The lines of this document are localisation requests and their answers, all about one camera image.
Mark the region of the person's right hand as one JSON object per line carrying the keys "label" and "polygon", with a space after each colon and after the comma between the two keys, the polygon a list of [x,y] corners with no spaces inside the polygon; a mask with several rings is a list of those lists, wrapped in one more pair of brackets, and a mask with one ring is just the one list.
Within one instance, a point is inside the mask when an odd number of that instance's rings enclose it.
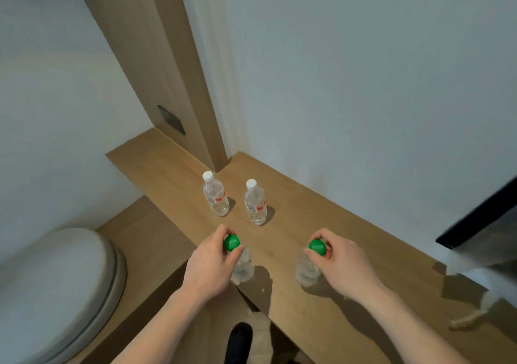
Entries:
{"label": "person's right hand", "polygon": [[333,248],[331,259],[326,259],[326,270],[321,270],[330,286],[340,295],[364,304],[385,288],[364,251],[353,241],[322,228],[309,239],[321,239]]}

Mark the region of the person's left hand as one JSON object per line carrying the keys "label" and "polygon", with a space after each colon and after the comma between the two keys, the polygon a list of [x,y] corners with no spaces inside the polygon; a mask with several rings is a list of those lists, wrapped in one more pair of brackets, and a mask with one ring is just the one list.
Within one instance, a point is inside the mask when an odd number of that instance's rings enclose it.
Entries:
{"label": "person's left hand", "polygon": [[223,241],[230,234],[236,232],[219,225],[190,256],[181,287],[190,303],[202,306],[228,287],[232,273],[227,269]]}

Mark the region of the green capped clear water bottle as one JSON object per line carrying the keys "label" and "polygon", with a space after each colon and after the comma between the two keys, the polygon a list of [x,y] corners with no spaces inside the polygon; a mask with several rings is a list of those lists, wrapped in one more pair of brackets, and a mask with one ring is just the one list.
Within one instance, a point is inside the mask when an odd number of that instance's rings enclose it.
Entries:
{"label": "green capped clear water bottle", "polygon": [[[321,257],[325,257],[327,253],[326,243],[321,239],[310,241],[308,249],[317,253]],[[317,283],[321,275],[321,270],[307,256],[304,250],[301,250],[298,264],[295,269],[295,278],[303,287],[310,287]]]}
{"label": "green capped clear water bottle", "polygon": [[[225,257],[228,257],[239,245],[240,239],[235,234],[227,235],[223,241]],[[231,281],[235,285],[249,281],[254,275],[254,264],[251,260],[249,248],[245,246],[242,254],[235,264],[232,272]]]}

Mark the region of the person's right forearm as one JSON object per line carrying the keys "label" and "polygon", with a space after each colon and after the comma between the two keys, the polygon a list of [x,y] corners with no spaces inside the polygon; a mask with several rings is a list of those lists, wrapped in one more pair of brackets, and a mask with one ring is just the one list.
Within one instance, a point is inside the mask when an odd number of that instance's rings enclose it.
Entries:
{"label": "person's right forearm", "polygon": [[360,303],[383,328],[404,364],[471,364],[392,290],[375,286]]}

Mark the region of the person's left forearm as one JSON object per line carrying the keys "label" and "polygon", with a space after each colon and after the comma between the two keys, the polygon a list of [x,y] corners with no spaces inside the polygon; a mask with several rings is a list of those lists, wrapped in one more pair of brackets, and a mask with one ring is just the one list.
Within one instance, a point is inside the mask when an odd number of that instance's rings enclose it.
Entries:
{"label": "person's left forearm", "polygon": [[203,306],[199,298],[191,289],[178,289],[111,364],[169,364]]}

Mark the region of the white capped clear water bottle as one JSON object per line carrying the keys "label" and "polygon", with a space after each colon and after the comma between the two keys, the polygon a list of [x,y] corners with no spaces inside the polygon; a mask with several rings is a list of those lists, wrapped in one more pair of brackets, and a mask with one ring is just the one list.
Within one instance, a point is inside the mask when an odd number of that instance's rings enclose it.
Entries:
{"label": "white capped clear water bottle", "polygon": [[229,200],[222,182],[215,177],[212,171],[205,171],[203,180],[203,192],[211,210],[216,216],[225,217],[229,213]]}
{"label": "white capped clear water bottle", "polygon": [[247,191],[244,194],[244,204],[248,216],[256,225],[264,225],[267,220],[267,207],[264,189],[258,185],[255,179],[246,182]]}

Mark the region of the low wooden cabinet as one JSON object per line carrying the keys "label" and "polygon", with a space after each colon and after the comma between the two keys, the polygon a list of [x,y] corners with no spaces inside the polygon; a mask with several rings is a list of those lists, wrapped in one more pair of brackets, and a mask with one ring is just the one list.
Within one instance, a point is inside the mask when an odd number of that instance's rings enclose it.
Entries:
{"label": "low wooden cabinet", "polygon": [[[195,245],[147,197],[141,197],[98,229],[126,258],[124,293],[110,320],[66,364],[110,364],[145,328],[183,282]],[[235,285],[211,300],[183,337],[172,362],[223,364],[234,325],[248,306]]]}

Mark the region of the person's black shoe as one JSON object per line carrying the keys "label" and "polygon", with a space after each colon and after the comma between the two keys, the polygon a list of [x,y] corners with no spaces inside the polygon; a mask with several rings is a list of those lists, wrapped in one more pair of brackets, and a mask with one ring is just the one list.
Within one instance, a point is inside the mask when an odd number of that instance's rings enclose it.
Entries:
{"label": "person's black shoe", "polygon": [[236,324],[229,335],[224,364],[247,364],[252,341],[251,325],[246,322]]}

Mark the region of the grey metal strike plate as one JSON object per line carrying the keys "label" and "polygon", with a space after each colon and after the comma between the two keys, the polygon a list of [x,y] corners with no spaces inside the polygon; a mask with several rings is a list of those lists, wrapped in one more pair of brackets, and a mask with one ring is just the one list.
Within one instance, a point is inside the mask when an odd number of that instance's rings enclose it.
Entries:
{"label": "grey metal strike plate", "polygon": [[171,113],[170,111],[168,111],[164,106],[162,105],[158,105],[158,110],[162,116],[162,119],[164,120],[164,122],[166,124],[168,124],[169,126],[171,126],[173,129],[175,129],[177,132],[179,132],[180,134],[182,135],[186,135],[186,132],[185,132],[185,129],[184,129],[184,126],[181,122],[181,120],[176,116],[174,115],[173,113]]}

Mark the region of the white fixture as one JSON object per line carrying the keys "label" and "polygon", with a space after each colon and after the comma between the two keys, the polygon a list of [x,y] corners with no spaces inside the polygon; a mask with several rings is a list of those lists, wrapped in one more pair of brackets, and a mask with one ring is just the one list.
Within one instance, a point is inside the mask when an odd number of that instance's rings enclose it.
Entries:
{"label": "white fixture", "polygon": [[449,322],[448,329],[451,331],[456,330],[470,330],[475,325],[483,320],[483,318],[490,312],[490,310],[502,300],[502,297],[494,291],[487,290],[483,293],[480,299],[480,303],[477,309],[457,320]]}

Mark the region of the wooden door frame post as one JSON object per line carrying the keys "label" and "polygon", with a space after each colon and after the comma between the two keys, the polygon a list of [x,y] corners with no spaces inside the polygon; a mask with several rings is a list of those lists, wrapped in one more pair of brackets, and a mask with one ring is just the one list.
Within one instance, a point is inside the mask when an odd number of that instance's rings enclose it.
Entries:
{"label": "wooden door frame post", "polygon": [[[153,126],[209,169],[229,163],[184,0],[84,0]],[[164,106],[186,135],[166,124]]]}

